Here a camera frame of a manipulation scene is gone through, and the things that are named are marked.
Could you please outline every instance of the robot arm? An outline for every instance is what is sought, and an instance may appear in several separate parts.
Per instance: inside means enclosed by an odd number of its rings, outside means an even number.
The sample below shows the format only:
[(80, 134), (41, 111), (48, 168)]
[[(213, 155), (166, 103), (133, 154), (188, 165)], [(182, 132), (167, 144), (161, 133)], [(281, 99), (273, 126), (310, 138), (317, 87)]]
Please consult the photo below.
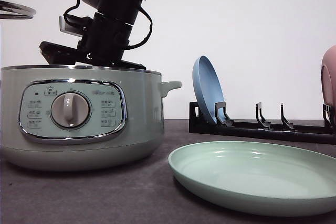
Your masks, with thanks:
[[(122, 61), (125, 50), (134, 49), (145, 44), (152, 32), (152, 19), (141, 7), (143, 0), (82, 0), (98, 10), (94, 18), (79, 18), (69, 15), (76, 9), (69, 8), (60, 20), (60, 28), (66, 33), (81, 36), (77, 49), (42, 42), (43, 56), (50, 64), (74, 65), (76, 62), (94, 66), (118, 66), (145, 69), (144, 66)], [(150, 32), (137, 45), (129, 46), (129, 36), (138, 12), (150, 20)]]

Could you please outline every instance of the dish rack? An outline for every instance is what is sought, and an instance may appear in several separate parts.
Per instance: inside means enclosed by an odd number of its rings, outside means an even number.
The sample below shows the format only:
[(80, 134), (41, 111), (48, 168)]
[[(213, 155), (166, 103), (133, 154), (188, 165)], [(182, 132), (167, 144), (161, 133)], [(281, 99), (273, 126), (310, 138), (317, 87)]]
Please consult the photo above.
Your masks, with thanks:
[[(294, 125), (290, 123), (283, 114), (283, 104), (281, 104), (281, 124), (271, 123), (263, 117), (261, 102), (256, 104), (256, 122), (232, 120), (226, 113), (226, 102), (218, 102), (214, 106), (217, 124), (209, 124), (204, 119), (198, 103), (190, 103), (190, 133), (336, 145), (334, 109), (332, 106), (326, 104), (323, 104), (322, 111), (324, 126)], [(220, 109), (223, 109), (226, 118), (224, 121), (218, 116)]]

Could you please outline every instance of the silver knob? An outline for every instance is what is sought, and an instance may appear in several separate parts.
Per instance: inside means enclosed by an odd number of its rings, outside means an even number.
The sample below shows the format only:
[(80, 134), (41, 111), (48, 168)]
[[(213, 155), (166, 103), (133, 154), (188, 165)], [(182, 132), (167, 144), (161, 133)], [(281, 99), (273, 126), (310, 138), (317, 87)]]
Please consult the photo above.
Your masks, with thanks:
[(88, 118), (90, 106), (87, 100), (77, 93), (65, 93), (56, 98), (51, 106), (51, 116), (62, 127), (74, 128)]

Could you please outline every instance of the green plate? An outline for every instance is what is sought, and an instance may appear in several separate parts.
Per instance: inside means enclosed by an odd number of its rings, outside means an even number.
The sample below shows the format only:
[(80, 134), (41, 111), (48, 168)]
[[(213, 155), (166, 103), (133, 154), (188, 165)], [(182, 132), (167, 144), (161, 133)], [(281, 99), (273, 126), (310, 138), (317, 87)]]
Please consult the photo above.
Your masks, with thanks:
[(336, 158), (254, 142), (207, 142), (169, 155), (176, 179), (217, 205), (298, 217), (336, 210)]

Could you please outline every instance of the gray table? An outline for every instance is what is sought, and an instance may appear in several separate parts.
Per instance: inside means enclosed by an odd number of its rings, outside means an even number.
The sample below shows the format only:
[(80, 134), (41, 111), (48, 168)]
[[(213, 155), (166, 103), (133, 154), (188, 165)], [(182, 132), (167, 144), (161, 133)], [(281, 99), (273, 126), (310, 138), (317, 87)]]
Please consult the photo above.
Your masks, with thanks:
[(181, 186), (167, 162), (174, 149), (206, 141), (279, 143), (333, 157), (336, 146), (189, 134), (188, 120), (167, 120), (165, 129), (164, 144), (153, 155), (110, 169), (47, 173), (1, 160), (1, 224), (336, 223), (336, 211), (306, 218), (270, 218), (213, 205)]

